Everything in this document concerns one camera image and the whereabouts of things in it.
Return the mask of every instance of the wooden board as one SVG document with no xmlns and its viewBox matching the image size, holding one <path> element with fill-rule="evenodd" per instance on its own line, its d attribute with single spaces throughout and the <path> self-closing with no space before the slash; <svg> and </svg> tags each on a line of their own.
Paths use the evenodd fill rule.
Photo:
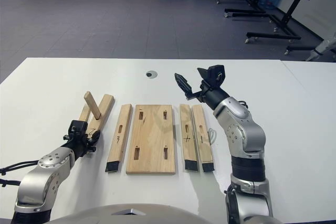
<svg viewBox="0 0 336 224">
<path fill-rule="evenodd" d="M 185 169 L 197 171 L 197 154 L 195 149 L 195 138 L 189 105 L 180 104 L 180 117 Z"/>
<path fill-rule="evenodd" d="M 203 171 L 210 172 L 213 169 L 213 158 L 210 146 L 210 140 L 204 118 L 202 105 L 192 106 L 194 131 L 198 146 L 199 158 L 202 163 Z"/>
<path fill-rule="evenodd" d="M 171 105 L 137 105 L 127 174 L 174 174 L 174 136 Z"/>
<path fill-rule="evenodd" d="M 99 108 L 96 104 L 96 101 L 94 100 L 90 91 L 87 91 L 85 93 L 84 100 L 86 101 L 87 105 L 89 106 L 94 118 L 96 118 L 98 120 L 100 118 L 101 113 L 100 113 Z"/>
<path fill-rule="evenodd" d="M 86 104 L 84 105 L 83 107 L 83 110 L 82 110 L 82 113 L 80 113 L 80 116 L 79 116 L 79 121 L 85 121 L 87 122 L 89 120 L 89 115 L 90 115 L 90 108 L 89 106 L 87 106 Z"/>
<path fill-rule="evenodd" d="M 95 119 L 95 117 L 93 116 L 88 128 L 86 130 L 86 134 L 88 134 L 88 138 L 91 138 L 93 133 L 102 129 L 103 124 L 105 122 L 105 118 L 108 116 L 108 113 L 110 113 L 110 108 L 113 104 L 114 101 L 114 97 L 112 95 L 109 94 L 105 94 L 103 96 L 103 99 L 101 99 L 100 103 L 99 103 L 99 111 L 101 113 L 101 116 L 99 117 L 99 119 Z"/>
<path fill-rule="evenodd" d="M 124 146 L 127 142 L 127 130 L 130 122 L 131 109 L 132 105 L 130 104 L 121 106 L 105 172 L 115 172 L 118 170 Z"/>
</svg>

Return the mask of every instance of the gray floor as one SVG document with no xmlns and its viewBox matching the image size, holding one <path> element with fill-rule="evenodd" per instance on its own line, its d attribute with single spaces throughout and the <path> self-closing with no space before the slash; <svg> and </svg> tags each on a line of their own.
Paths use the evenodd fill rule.
<svg viewBox="0 0 336 224">
<path fill-rule="evenodd" d="M 244 44 L 247 31 L 271 33 L 266 18 L 223 18 L 216 0 L 1 0 L 2 82 L 26 57 L 281 59 L 286 40 Z M 295 45 L 319 40 L 297 24 Z M 331 61 L 331 55 L 322 57 Z"/>
</svg>

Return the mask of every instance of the wooden stick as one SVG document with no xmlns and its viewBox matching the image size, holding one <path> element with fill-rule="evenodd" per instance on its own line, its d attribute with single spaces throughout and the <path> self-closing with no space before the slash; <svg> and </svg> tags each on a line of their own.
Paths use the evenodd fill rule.
<svg viewBox="0 0 336 224">
<path fill-rule="evenodd" d="M 195 138 L 189 105 L 180 104 L 180 117 L 184 167 L 186 170 L 198 171 Z"/>
<path fill-rule="evenodd" d="M 204 172 L 211 172 L 214 170 L 214 161 L 212 158 L 211 146 L 207 127 L 205 123 L 202 105 L 192 106 L 194 129 L 197 140 L 199 158 L 202 162 Z"/>
<path fill-rule="evenodd" d="M 117 126 L 115 127 L 114 136 L 110 154 L 107 159 L 105 172 L 116 172 L 118 170 L 119 162 L 122 158 L 125 143 L 127 142 L 127 130 L 130 122 L 132 105 L 125 104 L 121 106 Z"/>
<path fill-rule="evenodd" d="M 86 103 L 88 104 L 90 110 L 92 111 L 92 114 L 93 114 L 94 118 L 96 120 L 98 120 L 101 116 L 101 112 L 100 112 L 92 94 L 90 93 L 90 91 L 87 91 L 85 93 L 84 99 L 85 99 Z"/>
<path fill-rule="evenodd" d="M 90 108 L 86 104 L 83 107 L 82 113 L 79 116 L 79 121 L 85 121 L 87 122 L 89 120 L 89 115 L 90 115 Z"/>
<path fill-rule="evenodd" d="M 86 130 L 86 134 L 88 134 L 88 138 L 92 138 L 92 135 L 103 128 L 103 124 L 105 121 L 105 118 L 108 115 L 108 112 L 112 106 L 112 103 L 114 101 L 114 97 L 109 94 L 105 94 L 103 96 L 103 99 L 101 99 L 101 102 L 99 103 L 99 111 L 101 112 L 101 116 L 99 119 L 96 119 L 93 117 L 88 125 L 88 128 Z"/>
</svg>

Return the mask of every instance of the white table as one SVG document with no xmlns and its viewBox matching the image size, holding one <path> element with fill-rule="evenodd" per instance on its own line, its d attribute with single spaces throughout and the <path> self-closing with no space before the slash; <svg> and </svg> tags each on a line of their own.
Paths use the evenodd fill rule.
<svg viewBox="0 0 336 224">
<path fill-rule="evenodd" d="M 76 162 L 60 187 L 51 218 L 109 204 L 154 203 L 225 223 L 223 191 L 232 171 L 226 137 L 204 105 L 207 125 L 217 132 L 212 145 L 215 171 L 184 170 L 178 107 L 187 101 L 173 75 L 181 73 L 196 92 L 201 81 L 196 68 L 216 64 L 226 68 L 222 87 L 247 101 L 254 120 L 265 130 L 266 176 L 275 217 L 283 222 L 336 219 L 336 116 L 328 113 L 326 118 L 315 98 L 277 60 L 28 58 L 0 85 L 0 167 L 39 159 L 59 147 L 71 120 L 81 112 L 84 93 L 90 90 L 97 101 L 108 93 L 115 104 L 98 150 Z M 148 79 L 148 70 L 157 71 L 158 77 Z M 104 172 L 120 106 L 126 103 L 173 105 L 175 175 L 127 175 L 126 163 L 115 174 Z M 20 180 L 28 171 L 10 172 L 4 178 Z M 0 217 L 12 217 L 16 193 L 17 187 L 0 189 Z"/>
<path fill-rule="evenodd" d="M 283 61 L 288 70 L 314 98 L 336 101 L 336 63 Z"/>
</svg>

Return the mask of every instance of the black stand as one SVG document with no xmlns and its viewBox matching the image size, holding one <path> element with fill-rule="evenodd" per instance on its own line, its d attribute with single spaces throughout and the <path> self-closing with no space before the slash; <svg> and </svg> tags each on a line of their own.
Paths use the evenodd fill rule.
<svg viewBox="0 0 336 224">
<path fill-rule="evenodd" d="M 260 38 L 273 38 L 273 39 L 288 39 L 289 42 L 292 42 L 293 39 L 299 40 L 301 39 L 292 29 L 288 27 L 288 21 L 292 18 L 292 13 L 294 12 L 295 8 L 299 4 L 301 0 L 294 0 L 294 2 L 289 7 L 288 11 L 283 16 L 282 20 L 280 20 L 277 16 L 271 14 L 245 14 L 245 13 L 232 13 L 233 17 L 268 17 L 270 19 L 270 23 L 274 22 L 276 27 L 274 28 L 274 32 L 276 33 L 278 28 L 280 28 L 285 35 L 279 34 L 264 34 L 264 33 L 246 33 L 246 40 L 245 43 L 249 42 L 251 37 L 255 39 Z"/>
<path fill-rule="evenodd" d="M 244 9 L 224 9 L 224 17 L 228 17 L 228 13 L 244 13 L 244 14 L 263 14 L 265 11 L 258 6 L 259 0 L 242 0 L 246 1 L 249 6 L 251 6 L 254 10 L 244 10 Z"/>
<path fill-rule="evenodd" d="M 311 50 L 315 50 L 316 47 L 313 47 L 313 46 L 288 46 L 286 47 L 286 52 L 285 52 L 285 55 L 289 55 L 290 52 L 292 51 L 311 51 Z M 330 51 L 332 51 L 334 54 L 336 54 L 336 50 L 335 49 L 330 49 Z M 316 51 L 315 52 L 320 56 L 322 56 L 323 54 Z M 315 57 L 311 58 L 311 57 L 308 57 L 306 60 L 304 61 L 313 61 L 315 59 Z"/>
</svg>

